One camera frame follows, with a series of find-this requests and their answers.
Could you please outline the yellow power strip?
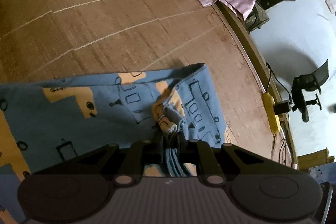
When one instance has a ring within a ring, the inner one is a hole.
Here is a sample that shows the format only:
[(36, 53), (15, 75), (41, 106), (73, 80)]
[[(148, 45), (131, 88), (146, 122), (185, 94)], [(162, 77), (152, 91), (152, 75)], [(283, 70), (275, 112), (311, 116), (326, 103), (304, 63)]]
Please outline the yellow power strip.
[(273, 108), (275, 106), (275, 101), (269, 93), (264, 93), (262, 95), (262, 102), (266, 110), (266, 115), (268, 118), (271, 133), (273, 135), (276, 135), (281, 131), (281, 125), (280, 125), (280, 119), (278, 115), (275, 114), (275, 111)]

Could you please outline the wooden bed frame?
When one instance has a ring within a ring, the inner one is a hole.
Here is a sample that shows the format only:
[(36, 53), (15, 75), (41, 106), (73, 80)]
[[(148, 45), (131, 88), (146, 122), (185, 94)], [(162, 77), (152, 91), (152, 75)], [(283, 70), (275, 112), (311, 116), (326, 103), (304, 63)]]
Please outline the wooden bed frame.
[[(268, 90), (276, 103), (281, 102), (282, 98), (276, 87), (276, 80), (274, 76), (271, 77), (269, 88), (266, 88), (270, 77), (269, 69), (266, 65), (264, 57), (262, 57), (261, 53), (257, 49), (252, 37), (244, 27), (242, 21), (234, 14), (233, 11), (231, 11), (227, 6), (222, 4), (222, 2), (217, 2), (216, 6), (228, 22), (228, 24), (231, 26), (232, 31), (235, 33), (240, 44), (242, 45), (244, 52), (247, 54), (248, 59), (252, 63), (254, 70), (259, 77), (263, 89)], [(293, 138), (289, 127), (289, 114), (280, 114), (279, 119), (280, 125), (282, 126), (282, 138), (286, 139), (286, 144), (284, 145), (284, 147), (287, 148), (287, 154), (290, 155), (290, 159), (287, 159), (286, 162), (290, 164), (292, 168), (298, 169), (297, 155), (295, 152)]]

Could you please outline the black crate under bed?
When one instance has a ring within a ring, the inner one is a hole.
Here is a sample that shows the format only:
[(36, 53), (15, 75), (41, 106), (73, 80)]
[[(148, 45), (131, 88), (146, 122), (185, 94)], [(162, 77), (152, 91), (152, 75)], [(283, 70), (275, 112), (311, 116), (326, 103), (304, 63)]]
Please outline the black crate under bed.
[(246, 20), (244, 20), (244, 27), (249, 33), (251, 33), (256, 29), (260, 29), (262, 25), (266, 24), (268, 21), (268, 14), (260, 5), (260, 2), (256, 1), (252, 11), (247, 16)]

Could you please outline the black office chair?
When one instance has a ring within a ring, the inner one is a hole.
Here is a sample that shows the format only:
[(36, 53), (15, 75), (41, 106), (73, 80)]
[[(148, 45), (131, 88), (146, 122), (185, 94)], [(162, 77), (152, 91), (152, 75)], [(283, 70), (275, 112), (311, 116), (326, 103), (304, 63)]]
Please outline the black office chair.
[(328, 80), (328, 78), (328, 59), (314, 72), (306, 75), (300, 75), (294, 78), (291, 89), (291, 98), (293, 101), (293, 106), (291, 107), (291, 110), (299, 110), (301, 113), (301, 118), (305, 123), (309, 121), (307, 106), (318, 105), (319, 109), (322, 110), (322, 105), (321, 101), (319, 100), (318, 94), (315, 94), (315, 98), (313, 100), (306, 101), (302, 91), (318, 91), (319, 94), (322, 94), (321, 86)]

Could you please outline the black power adapter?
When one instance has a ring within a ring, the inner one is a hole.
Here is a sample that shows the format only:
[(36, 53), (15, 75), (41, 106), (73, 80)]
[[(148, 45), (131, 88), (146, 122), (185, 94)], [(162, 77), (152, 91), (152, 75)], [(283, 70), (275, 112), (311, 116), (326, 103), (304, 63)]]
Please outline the black power adapter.
[(289, 100), (277, 102), (273, 105), (275, 115), (285, 114), (291, 111), (291, 105)]

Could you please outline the blue pants with yellow cars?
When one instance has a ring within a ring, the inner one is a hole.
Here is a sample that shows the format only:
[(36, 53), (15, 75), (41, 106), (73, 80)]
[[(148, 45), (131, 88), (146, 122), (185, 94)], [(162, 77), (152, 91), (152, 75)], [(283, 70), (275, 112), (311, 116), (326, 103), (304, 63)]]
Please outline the blue pants with yellow cars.
[(219, 148), (226, 122), (205, 64), (1, 84), (1, 223), (25, 220), (25, 175), (109, 143), (151, 140), (157, 129)]

